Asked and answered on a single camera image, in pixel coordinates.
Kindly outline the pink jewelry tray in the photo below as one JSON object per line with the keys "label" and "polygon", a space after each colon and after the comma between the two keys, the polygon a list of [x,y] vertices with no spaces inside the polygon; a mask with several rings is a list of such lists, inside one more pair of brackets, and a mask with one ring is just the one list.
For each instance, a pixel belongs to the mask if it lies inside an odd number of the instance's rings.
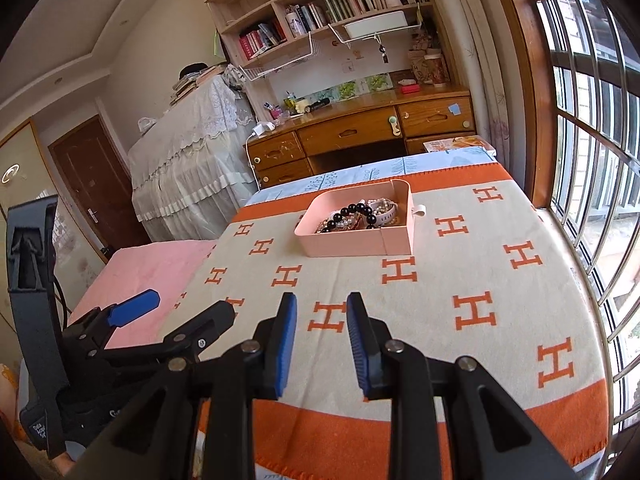
{"label": "pink jewelry tray", "polygon": [[[398,205],[398,215],[391,224],[376,228],[367,201],[382,197]],[[410,256],[414,224],[425,214],[409,182],[392,179],[320,194],[294,234],[309,257]]]}

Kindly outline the pink blanket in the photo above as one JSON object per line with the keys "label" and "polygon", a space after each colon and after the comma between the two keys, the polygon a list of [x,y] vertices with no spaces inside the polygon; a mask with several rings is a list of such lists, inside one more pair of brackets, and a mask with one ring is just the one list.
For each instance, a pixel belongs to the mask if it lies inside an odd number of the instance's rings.
{"label": "pink blanket", "polygon": [[166,318],[186,299],[190,281],[215,246],[213,240],[172,240],[122,248],[115,252],[82,296],[70,322],[76,322],[94,308],[120,304],[153,289],[160,295],[160,305],[115,330],[107,347],[124,348],[161,341],[160,329]]}

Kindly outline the orange H-pattern blanket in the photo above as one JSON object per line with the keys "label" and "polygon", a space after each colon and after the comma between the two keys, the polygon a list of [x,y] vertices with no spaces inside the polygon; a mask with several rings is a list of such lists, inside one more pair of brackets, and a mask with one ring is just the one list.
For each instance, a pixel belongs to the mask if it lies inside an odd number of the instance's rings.
{"label": "orange H-pattern blanket", "polygon": [[216,301],[236,309],[208,358],[250,338],[281,296],[297,299],[290,378],[254,408],[265,476],[382,479],[390,404],[364,400],[347,296],[430,358],[472,356],[574,466],[608,443],[608,389],[596,323],[533,206],[495,162],[412,174],[425,207],[411,255],[310,258],[294,230],[304,194],[243,208],[170,311],[171,332]]}

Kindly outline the brown wooden door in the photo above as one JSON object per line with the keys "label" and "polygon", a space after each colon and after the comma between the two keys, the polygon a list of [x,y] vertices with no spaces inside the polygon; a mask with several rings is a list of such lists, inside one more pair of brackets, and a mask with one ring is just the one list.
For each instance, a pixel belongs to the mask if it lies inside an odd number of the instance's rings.
{"label": "brown wooden door", "polygon": [[54,141],[49,152],[104,247],[116,252],[149,243],[149,235],[134,213],[129,174],[98,115]]}

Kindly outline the white lace covered piano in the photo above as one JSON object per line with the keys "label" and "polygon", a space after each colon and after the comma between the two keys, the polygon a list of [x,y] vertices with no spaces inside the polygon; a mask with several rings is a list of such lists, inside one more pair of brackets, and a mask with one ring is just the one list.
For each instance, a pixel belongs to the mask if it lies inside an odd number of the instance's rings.
{"label": "white lace covered piano", "polygon": [[255,126],[244,93],[216,75],[130,148],[132,206],[153,242],[221,236],[257,192],[245,151]]}

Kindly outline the white power adapter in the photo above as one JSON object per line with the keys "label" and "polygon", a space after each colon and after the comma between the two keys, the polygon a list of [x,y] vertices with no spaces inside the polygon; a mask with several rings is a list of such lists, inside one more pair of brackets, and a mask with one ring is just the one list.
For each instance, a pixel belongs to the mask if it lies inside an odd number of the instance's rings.
{"label": "white power adapter", "polygon": [[252,133],[254,136],[260,138],[267,133],[273,132],[276,128],[276,125],[273,122],[258,122],[258,124],[253,128]]}

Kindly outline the light blue bed sheet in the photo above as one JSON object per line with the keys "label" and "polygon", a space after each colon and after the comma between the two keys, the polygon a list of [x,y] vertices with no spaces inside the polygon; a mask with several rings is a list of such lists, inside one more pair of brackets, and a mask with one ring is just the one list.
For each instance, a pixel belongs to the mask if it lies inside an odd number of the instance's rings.
{"label": "light blue bed sheet", "polygon": [[409,155],[383,160],[382,162],[371,162],[370,164],[352,168],[334,170],[326,174],[318,174],[318,176],[278,184],[272,188],[263,186],[248,200],[247,205],[282,200],[282,198],[311,192],[326,191],[349,184],[408,176],[409,174],[417,174],[423,171],[488,164],[488,162],[496,162],[495,157],[479,146]]}

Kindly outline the orange magazine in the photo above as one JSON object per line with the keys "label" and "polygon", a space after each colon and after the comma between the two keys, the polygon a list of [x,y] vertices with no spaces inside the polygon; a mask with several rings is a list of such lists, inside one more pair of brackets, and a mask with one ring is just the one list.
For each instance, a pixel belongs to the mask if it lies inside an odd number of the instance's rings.
{"label": "orange magazine", "polygon": [[482,148],[489,155],[496,156],[496,149],[481,136],[454,136],[453,138],[426,141],[423,147],[427,153],[458,150],[459,148]]}

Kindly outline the wooden desk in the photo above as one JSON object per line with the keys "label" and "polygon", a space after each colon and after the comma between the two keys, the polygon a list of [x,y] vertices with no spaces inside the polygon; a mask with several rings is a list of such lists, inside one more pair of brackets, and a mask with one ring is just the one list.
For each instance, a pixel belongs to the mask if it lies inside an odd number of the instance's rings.
{"label": "wooden desk", "polygon": [[471,93],[446,84],[388,90],[324,106],[247,142],[263,188],[419,154],[423,143],[476,133]]}

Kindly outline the black flashlight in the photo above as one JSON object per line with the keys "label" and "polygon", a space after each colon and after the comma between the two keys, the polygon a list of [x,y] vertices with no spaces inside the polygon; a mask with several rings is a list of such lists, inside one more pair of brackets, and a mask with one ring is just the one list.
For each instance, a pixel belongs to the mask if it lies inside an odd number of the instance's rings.
{"label": "black flashlight", "polygon": [[329,98],[320,99],[320,100],[318,100],[316,102],[313,102],[313,103],[307,105],[305,107],[305,113],[306,114],[312,113],[315,110],[318,110],[319,108],[328,106],[330,104],[331,104],[331,100]]}

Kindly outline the red box on desk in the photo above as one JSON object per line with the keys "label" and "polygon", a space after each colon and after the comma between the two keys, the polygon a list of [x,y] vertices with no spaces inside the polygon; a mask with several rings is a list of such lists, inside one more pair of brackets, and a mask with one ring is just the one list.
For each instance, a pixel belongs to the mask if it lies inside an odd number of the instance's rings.
{"label": "red box on desk", "polygon": [[400,84],[398,89],[401,94],[413,94],[419,92],[421,87],[418,84]]}

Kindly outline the wooden bookshelf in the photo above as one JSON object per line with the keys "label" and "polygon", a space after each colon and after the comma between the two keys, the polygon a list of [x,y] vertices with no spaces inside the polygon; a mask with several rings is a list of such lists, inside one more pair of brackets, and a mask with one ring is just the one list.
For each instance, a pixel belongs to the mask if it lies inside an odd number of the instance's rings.
{"label": "wooden bookshelf", "polygon": [[332,102],[394,88],[424,54],[450,55],[436,0],[204,0],[230,63],[240,70],[281,44],[311,34],[307,62],[250,82],[259,120],[289,100]]}

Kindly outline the window metal grille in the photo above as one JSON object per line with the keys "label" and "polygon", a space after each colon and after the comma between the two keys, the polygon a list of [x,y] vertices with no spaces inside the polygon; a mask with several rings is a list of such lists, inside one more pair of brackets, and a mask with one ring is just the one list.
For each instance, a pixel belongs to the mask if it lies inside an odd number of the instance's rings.
{"label": "window metal grille", "polygon": [[639,425],[639,52],[605,0],[532,0],[556,107],[551,210],[598,305],[616,441]]}

